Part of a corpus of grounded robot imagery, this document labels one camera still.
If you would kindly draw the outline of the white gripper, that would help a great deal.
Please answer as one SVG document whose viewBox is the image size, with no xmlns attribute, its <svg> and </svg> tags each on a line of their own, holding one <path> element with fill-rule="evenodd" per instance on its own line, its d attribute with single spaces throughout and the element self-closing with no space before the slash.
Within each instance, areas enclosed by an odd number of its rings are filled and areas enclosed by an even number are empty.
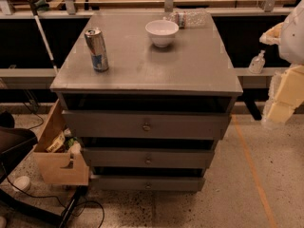
<svg viewBox="0 0 304 228">
<path fill-rule="evenodd" d="M 264 32 L 259 42 L 279 45 L 279 56 L 291 65 L 284 72 L 276 72 L 269 87 L 262 122 L 285 124 L 295 110 L 304 103 L 304 0 L 286 17 Z"/>
</svg>

